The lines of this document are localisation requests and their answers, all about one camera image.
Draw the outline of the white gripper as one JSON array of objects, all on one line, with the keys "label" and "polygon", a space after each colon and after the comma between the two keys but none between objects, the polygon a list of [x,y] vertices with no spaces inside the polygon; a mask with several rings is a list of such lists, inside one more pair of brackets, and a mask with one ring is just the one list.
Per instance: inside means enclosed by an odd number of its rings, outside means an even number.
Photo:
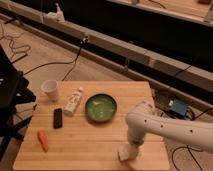
[{"label": "white gripper", "polygon": [[139,154],[139,146],[144,143],[146,129],[143,127],[129,126],[127,130],[127,152],[129,159],[135,159]]}]

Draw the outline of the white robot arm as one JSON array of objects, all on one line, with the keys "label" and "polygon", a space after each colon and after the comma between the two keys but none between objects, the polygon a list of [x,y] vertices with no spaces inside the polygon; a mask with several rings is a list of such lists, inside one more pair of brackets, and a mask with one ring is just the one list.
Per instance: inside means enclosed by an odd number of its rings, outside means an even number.
[{"label": "white robot arm", "polygon": [[125,121],[127,140],[133,147],[140,147],[145,135],[151,133],[213,153],[213,123],[160,117],[155,107],[146,101],[138,103]]}]

